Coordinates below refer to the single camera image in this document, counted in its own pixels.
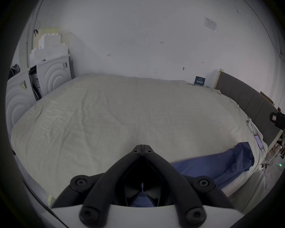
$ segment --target bed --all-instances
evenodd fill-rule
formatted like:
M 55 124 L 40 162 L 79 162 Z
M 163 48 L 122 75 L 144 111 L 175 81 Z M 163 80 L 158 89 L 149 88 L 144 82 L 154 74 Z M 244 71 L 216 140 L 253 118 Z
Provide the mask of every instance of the bed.
M 264 146 L 258 147 L 247 114 L 224 91 L 222 75 L 216 89 L 113 75 L 75 78 L 22 116 L 12 129 L 12 148 L 31 177 L 56 198 L 72 177 L 105 172 L 138 144 L 176 162 L 249 142 L 254 165 L 223 188 L 230 196 L 258 169 L 271 139 L 266 127 L 260 131 L 252 124 Z M 250 116 L 258 120 L 267 114 L 262 112 Z

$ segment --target label on box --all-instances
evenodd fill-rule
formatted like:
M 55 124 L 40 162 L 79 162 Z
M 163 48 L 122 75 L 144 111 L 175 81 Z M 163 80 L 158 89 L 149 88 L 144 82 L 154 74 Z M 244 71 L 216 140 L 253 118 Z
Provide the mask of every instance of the label on box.
M 26 89 L 26 88 L 27 88 L 25 80 L 20 83 L 20 86 L 21 86 L 23 89 Z

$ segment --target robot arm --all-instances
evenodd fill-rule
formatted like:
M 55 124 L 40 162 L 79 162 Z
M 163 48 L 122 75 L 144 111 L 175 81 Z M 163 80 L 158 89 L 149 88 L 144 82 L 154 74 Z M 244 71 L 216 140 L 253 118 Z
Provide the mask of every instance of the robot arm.
M 131 207 L 142 183 L 154 207 Z M 243 217 L 213 180 L 181 175 L 148 145 L 106 173 L 72 178 L 52 211 L 70 228 L 230 227 Z

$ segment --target blue sheet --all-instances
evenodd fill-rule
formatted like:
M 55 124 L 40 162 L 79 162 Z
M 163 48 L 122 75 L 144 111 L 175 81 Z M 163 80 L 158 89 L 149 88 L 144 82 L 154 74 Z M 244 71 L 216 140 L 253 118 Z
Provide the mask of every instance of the blue sheet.
M 222 189 L 254 165 L 254 156 L 249 143 L 242 142 L 224 153 L 192 158 L 172 165 L 187 176 L 208 176 Z M 141 192 L 132 207 L 153 207 L 153 204 L 146 193 Z

